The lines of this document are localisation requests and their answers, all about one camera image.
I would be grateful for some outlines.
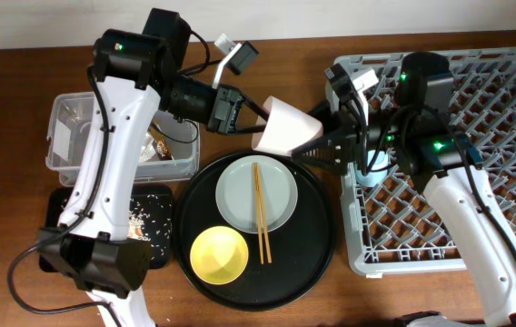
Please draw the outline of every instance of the wooden table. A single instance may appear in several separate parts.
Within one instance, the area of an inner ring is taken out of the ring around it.
[[[323,70],[339,55],[417,50],[516,46],[516,32],[386,35],[286,41],[260,41],[260,55],[241,76],[224,82],[256,102],[270,94],[304,111],[324,98]],[[203,48],[190,45],[184,66],[203,60]],[[88,91],[85,68],[92,47],[0,51],[0,326],[102,326],[96,309],[39,316],[22,310],[8,293],[8,264],[36,236],[45,218],[56,173],[45,167],[50,110],[59,94]],[[209,81],[211,73],[200,75]],[[241,123],[255,119],[243,115]],[[250,137],[225,138],[202,131],[201,166],[234,150],[248,148]],[[338,246],[325,275],[298,301],[269,312],[238,312],[211,302],[187,281],[175,260],[151,271],[144,283],[149,313],[162,325],[380,325],[411,312],[435,310],[454,320],[477,320],[481,304],[467,272],[386,276],[368,280],[347,264],[342,230],[339,178],[316,172],[325,182],[337,212]],[[187,182],[169,183],[176,198]],[[42,273],[36,260],[24,261],[16,284],[31,304],[54,308],[88,300],[72,280]]]

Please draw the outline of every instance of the green led light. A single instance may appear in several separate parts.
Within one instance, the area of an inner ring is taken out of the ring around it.
[[[440,142],[436,142],[433,144],[433,147],[434,149],[436,149],[436,151],[440,151],[443,148],[443,144],[441,144]]]

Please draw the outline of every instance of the light blue plate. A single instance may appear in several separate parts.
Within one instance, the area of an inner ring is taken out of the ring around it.
[[[264,210],[270,232],[288,221],[298,200],[296,181],[279,161],[264,155],[249,155],[231,163],[218,180],[215,201],[222,217],[232,227],[246,233],[258,233],[253,163],[260,167]]]

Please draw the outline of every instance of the clear plastic container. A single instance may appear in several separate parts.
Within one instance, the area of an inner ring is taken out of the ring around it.
[[[48,126],[50,148],[46,166],[60,174],[60,183],[64,186],[74,186],[78,177],[90,130],[93,102],[92,92],[61,94],[55,98]],[[164,133],[175,139],[191,140],[197,133],[193,125],[180,124],[169,113],[158,111],[155,117],[160,118],[160,127]],[[169,139],[166,141],[174,160],[159,161],[155,155],[151,160],[139,163],[136,183],[183,181],[197,172],[200,137],[191,144],[180,144]]]

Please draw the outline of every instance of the gray dish rack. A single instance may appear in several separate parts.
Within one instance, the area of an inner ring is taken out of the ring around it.
[[[516,233],[516,48],[436,53],[448,57],[454,75],[451,123],[478,147],[496,200]],[[406,55],[349,55],[335,63],[348,73],[372,67],[379,83],[365,95],[372,108],[387,110],[395,106]],[[383,183],[361,188],[350,163],[342,177],[341,205],[349,264],[356,273],[379,278],[466,269],[440,218],[397,166]]]

